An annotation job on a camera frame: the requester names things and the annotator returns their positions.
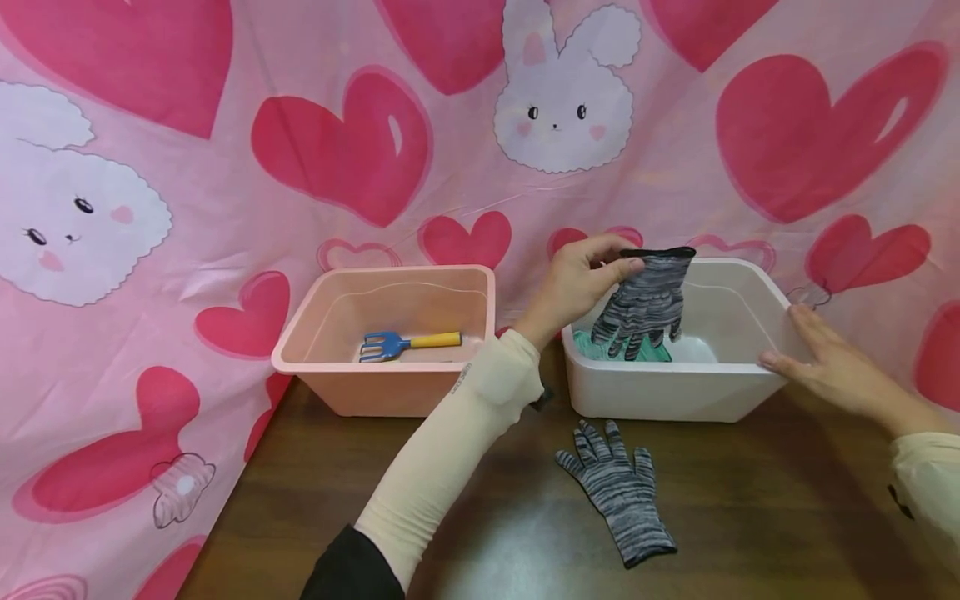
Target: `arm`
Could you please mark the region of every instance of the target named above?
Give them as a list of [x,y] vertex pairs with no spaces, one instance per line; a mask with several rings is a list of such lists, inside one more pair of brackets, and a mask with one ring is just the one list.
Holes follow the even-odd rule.
[[[617,281],[642,268],[642,261],[615,260],[632,247],[605,235],[557,252],[514,329],[488,340],[464,367],[394,458],[355,528],[345,529],[317,561],[301,600],[403,597],[426,545],[480,459],[542,394],[540,351]],[[591,270],[594,260],[610,263]],[[385,570],[391,577],[372,588]]]
[[791,306],[790,318],[815,359],[774,352],[760,364],[866,419],[893,439],[897,500],[920,523],[938,557],[960,576],[960,436],[944,415],[882,372],[816,313]]

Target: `person's left hand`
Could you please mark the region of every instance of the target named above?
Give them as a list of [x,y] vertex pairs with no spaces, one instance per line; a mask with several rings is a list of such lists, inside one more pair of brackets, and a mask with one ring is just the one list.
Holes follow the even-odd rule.
[[560,248],[514,330],[543,350],[558,331],[586,315],[611,287],[643,270],[641,259],[620,258],[621,250],[635,248],[613,233]]

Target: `pink plastic basin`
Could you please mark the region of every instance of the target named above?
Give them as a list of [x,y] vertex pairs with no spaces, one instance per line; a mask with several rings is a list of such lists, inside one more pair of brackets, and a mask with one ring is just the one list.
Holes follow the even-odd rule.
[[[280,335],[274,367],[344,417],[426,417],[493,336],[493,271],[480,265],[337,269],[323,274]],[[366,333],[460,331],[462,346],[360,363]]]

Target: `cream sleeve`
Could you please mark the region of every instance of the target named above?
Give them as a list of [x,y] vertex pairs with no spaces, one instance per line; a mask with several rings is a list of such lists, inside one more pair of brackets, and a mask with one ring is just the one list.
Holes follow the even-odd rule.
[[489,340],[390,464],[355,529],[383,554],[403,591],[427,543],[493,442],[543,392],[540,354],[508,330]]
[[960,436],[914,433],[893,442],[897,499],[960,577]]

